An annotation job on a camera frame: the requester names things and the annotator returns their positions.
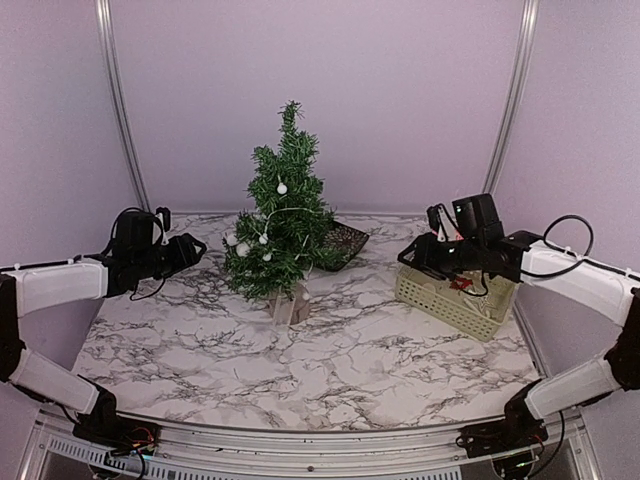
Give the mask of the red reindeer ornament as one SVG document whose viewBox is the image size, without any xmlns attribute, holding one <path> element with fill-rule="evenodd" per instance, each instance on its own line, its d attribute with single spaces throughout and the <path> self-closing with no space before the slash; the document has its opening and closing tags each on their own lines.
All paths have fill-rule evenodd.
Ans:
<svg viewBox="0 0 640 480">
<path fill-rule="evenodd" d="M 470 294 L 473 291 L 473 280 L 460 275 L 456 275 L 450 281 L 450 288 L 456 291 Z"/>
</svg>

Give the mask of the white ball string lights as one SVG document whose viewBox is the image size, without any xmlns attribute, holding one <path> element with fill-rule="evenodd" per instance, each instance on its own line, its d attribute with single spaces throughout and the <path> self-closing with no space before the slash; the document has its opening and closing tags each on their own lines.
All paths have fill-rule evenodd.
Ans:
<svg viewBox="0 0 640 480">
<path fill-rule="evenodd" d="M 269 300 L 277 293 L 290 295 L 298 284 L 308 290 L 307 277 L 319 261 L 324 209 L 317 193 L 281 177 L 269 183 L 258 176 L 249 193 L 255 209 L 241 212 L 225 235 L 224 269 L 229 289 L 262 302 L 270 315 Z"/>
</svg>

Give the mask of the small green christmas tree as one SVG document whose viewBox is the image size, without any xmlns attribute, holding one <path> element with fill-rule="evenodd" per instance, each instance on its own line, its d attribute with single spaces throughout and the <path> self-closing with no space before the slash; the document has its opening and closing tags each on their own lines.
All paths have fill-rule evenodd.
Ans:
<svg viewBox="0 0 640 480">
<path fill-rule="evenodd" d="M 299 102 L 288 102 L 279 115 L 277 148 L 257 146 L 252 153 L 254 177 L 247 191 L 254 209 L 240 212 L 223 240 L 228 286 L 247 300 L 290 296 L 312 268 L 345 258 L 326 243 L 334 214 L 313 170 L 318 138 L 298 127 Z"/>
</svg>

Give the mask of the silver star ornament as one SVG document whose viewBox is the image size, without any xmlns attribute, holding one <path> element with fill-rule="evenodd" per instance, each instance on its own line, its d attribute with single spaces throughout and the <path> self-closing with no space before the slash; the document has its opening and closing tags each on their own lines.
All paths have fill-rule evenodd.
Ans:
<svg viewBox="0 0 640 480">
<path fill-rule="evenodd" d="M 490 316 L 491 315 L 491 310 L 493 308 L 493 305 L 490 302 L 490 299 L 489 299 L 488 296 L 472 297 L 469 300 L 469 302 L 472 305 L 472 307 L 476 311 L 478 311 L 481 315 L 484 315 L 484 316 Z"/>
</svg>

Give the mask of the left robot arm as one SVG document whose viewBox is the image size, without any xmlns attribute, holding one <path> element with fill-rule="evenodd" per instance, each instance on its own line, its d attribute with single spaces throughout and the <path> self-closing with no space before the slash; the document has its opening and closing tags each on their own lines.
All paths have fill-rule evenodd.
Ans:
<svg viewBox="0 0 640 480">
<path fill-rule="evenodd" d="M 77 301 L 134 296 L 143 280 L 165 283 L 197 265 L 206 244 L 188 233 L 170 236 L 170 228 L 169 209 L 131 207 L 116 217 L 105 249 L 97 254 L 2 268 L 2 382 L 75 411 L 79 423 L 102 443 L 119 444 L 127 430 L 115 396 L 27 347 L 19 321 Z"/>
</svg>

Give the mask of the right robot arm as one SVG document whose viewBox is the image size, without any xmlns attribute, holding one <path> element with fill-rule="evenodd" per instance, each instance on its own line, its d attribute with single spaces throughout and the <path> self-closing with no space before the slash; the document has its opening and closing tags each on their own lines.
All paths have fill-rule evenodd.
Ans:
<svg viewBox="0 0 640 480">
<path fill-rule="evenodd" d="M 505 234 L 493 197 L 482 193 L 427 210 L 430 232 L 416 237 L 398 260 L 436 280 L 452 281 L 467 271 L 539 287 L 584 305 L 620 326 L 605 353 L 521 390 L 505 406 L 495 438 L 515 448 L 534 422 L 581 404 L 595 403 L 617 390 L 639 387 L 639 275 L 609 266 L 545 234 L 520 230 Z"/>
</svg>

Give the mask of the black mesh object behind tree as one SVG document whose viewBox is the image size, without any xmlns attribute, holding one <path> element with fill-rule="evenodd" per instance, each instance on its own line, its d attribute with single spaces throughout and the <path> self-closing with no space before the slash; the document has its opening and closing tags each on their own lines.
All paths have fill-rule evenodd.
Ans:
<svg viewBox="0 0 640 480">
<path fill-rule="evenodd" d="M 329 248 L 339 251 L 341 258 L 334 262 L 320 263 L 317 268 L 326 272 L 342 270 L 361 252 L 369 238 L 368 233 L 334 220 L 324 243 Z"/>
</svg>

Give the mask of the round wooden tree base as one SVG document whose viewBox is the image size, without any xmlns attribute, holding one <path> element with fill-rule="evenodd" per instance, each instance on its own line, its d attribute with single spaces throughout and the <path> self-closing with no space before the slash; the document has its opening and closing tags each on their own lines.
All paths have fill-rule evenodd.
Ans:
<svg viewBox="0 0 640 480">
<path fill-rule="evenodd" d="M 310 294 L 301 284 L 290 295 L 277 293 L 269 300 L 269 312 L 276 325 L 297 325 L 310 313 Z"/>
</svg>

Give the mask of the green perforated plastic basket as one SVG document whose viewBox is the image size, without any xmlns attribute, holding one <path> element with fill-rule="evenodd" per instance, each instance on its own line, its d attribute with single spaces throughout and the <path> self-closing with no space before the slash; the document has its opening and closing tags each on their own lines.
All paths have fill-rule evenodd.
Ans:
<svg viewBox="0 0 640 480">
<path fill-rule="evenodd" d="M 492 278 L 479 271 L 458 275 L 473 280 L 472 293 L 451 289 L 451 280 L 435 280 L 403 266 L 397 273 L 395 298 L 481 342 L 487 342 L 507 321 L 518 285 L 500 276 Z M 425 290 L 425 283 L 435 285 L 437 292 Z M 469 302 L 472 297 L 484 296 L 488 296 L 493 305 L 490 316 L 481 315 Z"/>
</svg>

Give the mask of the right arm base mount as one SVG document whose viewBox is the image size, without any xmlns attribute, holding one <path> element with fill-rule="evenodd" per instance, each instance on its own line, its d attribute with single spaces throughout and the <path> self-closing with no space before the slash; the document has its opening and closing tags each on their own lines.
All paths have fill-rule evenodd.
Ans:
<svg viewBox="0 0 640 480">
<path fill-rule="evenodd" d="M 549 436 L 544 421 L 535 419 L 525 402 L 535 385 L 536 382 L 524 387 L 507 401 L 501 420 L 461 428 L 456 445 L 466 451 L 468 458 L 476 458 L 546 441 Z"/>
</svg>

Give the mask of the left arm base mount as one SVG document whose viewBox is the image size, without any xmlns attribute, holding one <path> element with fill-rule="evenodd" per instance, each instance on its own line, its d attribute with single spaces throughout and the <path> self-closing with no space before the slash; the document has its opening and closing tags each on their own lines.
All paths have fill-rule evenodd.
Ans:
<svg viewBox="0 0 640 480">
<path fill-rule="evenodd" d="M 158 424 L 119 415 L 115 395 L 100 386 L 96 389 L 98 396 L 90 413 L 77 415 L 74 436 L 122 454 L 155 445 L 160 433 Z"/>
</svg>

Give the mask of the front aluminium rail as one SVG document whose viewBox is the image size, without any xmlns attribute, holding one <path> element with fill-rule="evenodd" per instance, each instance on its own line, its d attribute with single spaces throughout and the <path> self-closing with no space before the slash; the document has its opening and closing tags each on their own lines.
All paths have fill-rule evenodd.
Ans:
<svg viewBox="0 0 640 480">
<path fill-rule="evenodd" d="M 112 457 L 79 439 L 61 410 L 37 414 L 19 479 L 598 479 L 581 417 L 548 437 L 469 455 L 466 423 L 380 431 L 278 431 L 155 420 L 152 449 Z"/>
</svg>

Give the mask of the left aluminium frame post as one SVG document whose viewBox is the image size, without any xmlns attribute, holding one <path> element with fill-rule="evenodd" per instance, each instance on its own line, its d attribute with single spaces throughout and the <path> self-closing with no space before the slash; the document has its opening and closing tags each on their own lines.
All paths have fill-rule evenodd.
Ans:
<svg viewBox="0 0 640 480">
<path fill-rule="evenodd" d="M 138 206 L 145 211 L 150 211 L 150 199 L 138 159 L 120 75 L 111 2 L 109 0 L 97 0 L 95 7 L 111 102 L 125 163 Z"/>
</svg>

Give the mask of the aluminium frame post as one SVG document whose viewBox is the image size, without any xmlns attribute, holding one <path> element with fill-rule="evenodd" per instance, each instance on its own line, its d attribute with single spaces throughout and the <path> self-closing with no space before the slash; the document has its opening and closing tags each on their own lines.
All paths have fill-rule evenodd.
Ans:
<svg viewBox="0 0 640 480">
<path fill-rule="evenodd" d="M 125 163 L 138 206 L 145 211 L 150 211 L 150 199 L 138 159 L 120 75 L 111 2 L 109 0 L 97 0 L 95 7 L 111 102 Z"/>
<path fill-rule="evenodd" d="M 523 2 L 512 73 L 497 138 L 483 184 L 484 193 L 494 194 L 496 192 L 500 175 L 506 164 L 510 137 L 523 99 L 530 68 L 539 8 L 540 2 L 538 0 Z"/>
</svg>

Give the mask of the right aluminium frame post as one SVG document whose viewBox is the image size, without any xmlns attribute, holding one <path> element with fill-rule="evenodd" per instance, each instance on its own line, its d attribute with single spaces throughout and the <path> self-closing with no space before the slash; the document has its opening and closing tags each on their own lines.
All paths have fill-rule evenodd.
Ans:
<svg viewBox="0 0 640 480">
<path fill-rule="evenodd" d="M 500 175 L 506 164 L 510 137 L 523 99 L 530 68 L 539 8 L 540 2 L 538 0 L 523 2 L 512 73 L 497 138 L 483 184 L 484 193 L 494 194 L 496 192 Z"/>
</svg>

